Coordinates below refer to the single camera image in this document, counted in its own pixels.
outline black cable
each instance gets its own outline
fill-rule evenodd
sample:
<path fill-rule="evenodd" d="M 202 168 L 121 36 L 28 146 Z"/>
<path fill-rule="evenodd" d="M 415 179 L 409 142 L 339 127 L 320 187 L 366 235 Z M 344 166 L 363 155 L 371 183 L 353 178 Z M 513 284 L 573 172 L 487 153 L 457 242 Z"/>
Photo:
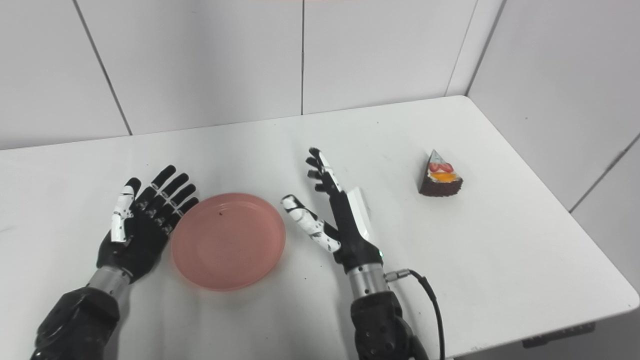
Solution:
<path fill-rule="evenodd" d="M 427 292 L 431 303 L 433 304 L 433 310 L 436 313 L 436 321 L 438 322 L 438 341 L 440 343 L 440 360 L 444 360 L 444 329 L 442 327 L 442 315 L 440 314 L 440 306 L 438 306 L 438 300 L 436 299 L 436 294 L 433 292 L 431 285 L 429 285 L 429 281 L 427 278 L 418 274 L 417 272 L 410 270 L 409 272 L 418 279 L 418 282 L 424 288 L 424 291 Z"/>

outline robotic arm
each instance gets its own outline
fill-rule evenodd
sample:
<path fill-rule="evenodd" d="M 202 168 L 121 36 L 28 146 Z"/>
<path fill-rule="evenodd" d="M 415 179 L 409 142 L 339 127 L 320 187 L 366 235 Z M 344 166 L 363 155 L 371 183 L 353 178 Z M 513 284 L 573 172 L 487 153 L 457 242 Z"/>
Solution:
<path fill-rule="evenodd" d="M 344 267 L 353 291 L 351 320 L 355 327 L 359 358 L 428 360 L 420 340 L 403 320 L 396 294 L 387 285 L 388 282 L 413 273 L 411 270 L 400 270 L 385 275 L 381 252 L 369 242 L 369 217 L 360 190 L 355 188 L 345 192 L 322 152 L 311 148 L 309 153 L 312 156 L 307 158 L 307 163 L 314 169 L 309 170 L 307 175 L 321 181 L 316 185 L 316 191 L 329 195 L 337 229 L 318 219 L 316 214 L 293 195 L 284 197 L 282 205 L 300 227 L 320 246 L 331 252 L 336 263 Z"/>
<path fill-rule="evenodd" d="M 182 216 L 198 203 L 196 188 L 166 167 L 136 199 L 140 180 L 131 178 L 118 197 L 111 230 L 98 251 L 97 270 L 84 288 L 59 299 L 38 328 L 32 360 L 100 360 L 120 320 L 125 288 L 148 274 Z"/>

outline pink plate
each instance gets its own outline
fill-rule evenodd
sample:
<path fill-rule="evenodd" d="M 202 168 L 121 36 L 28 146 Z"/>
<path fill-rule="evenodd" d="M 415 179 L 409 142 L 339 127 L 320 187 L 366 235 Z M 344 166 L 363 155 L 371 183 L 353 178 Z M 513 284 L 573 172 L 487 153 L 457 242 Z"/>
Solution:
<path fill-rule="evenodd" d="M 184 215 L 173 232 L 171 253 L 189 282 L 229 291 L 266 276 L 278 263 L 284 242 L 284 223 L 271 204 L 245 193 L 226 193 Z"/>

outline white wall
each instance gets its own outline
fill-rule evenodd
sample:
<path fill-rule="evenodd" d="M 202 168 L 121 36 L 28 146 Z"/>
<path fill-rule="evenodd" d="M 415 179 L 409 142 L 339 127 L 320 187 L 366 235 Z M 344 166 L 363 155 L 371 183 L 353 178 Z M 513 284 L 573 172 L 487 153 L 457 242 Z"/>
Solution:
<path fill-rule="evenodd" d="M 464 94 L 499 4 L 307 1 L 304 112 Z"/>
<path fill-rule="evenodd" d="M 301 1 L 79 4 L 134 134 L 300 114 Z"/>
<path fill-rule="evenodd" d="M 0 150 L 128 135 L 73 3 L 0 2 Z"/>
<path fill-rule="evenodd" d="M 501 0 L 78 2 L 140 134 L 464 94 Z M 0 26 L 0 149 L 127 134 L 71 0 Z"/>
<path fill-rule="evenodd" d="M 567 208 L 640 132 L 638 14 L 638 1 L 507 1 L 469 92 Z"/>
<path fill-rule="evenodd" d="M 573 216 L 636 290 L 640 145 L 629 146 L 640 133 L 638 13 L 640 3 L 624 0 L 507 0 L 469 93 L 567 208 L 628 149 Z M 598 322 L 593 334 L 464 360 L 637 359 L 638 338 L 634 311 Z"/>

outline cake slice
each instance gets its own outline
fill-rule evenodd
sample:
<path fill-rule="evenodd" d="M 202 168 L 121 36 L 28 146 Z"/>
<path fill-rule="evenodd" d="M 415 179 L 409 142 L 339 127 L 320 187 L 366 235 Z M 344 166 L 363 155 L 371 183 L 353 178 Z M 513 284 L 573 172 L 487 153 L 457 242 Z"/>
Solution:
<path fill-rule="evenodd" d="M 425 196 L 451 196 L 456 195 L 461 187 L 462 178 L 456 174 L 453 166 L 433 150 L 427 162 L 420 193 Z"/>

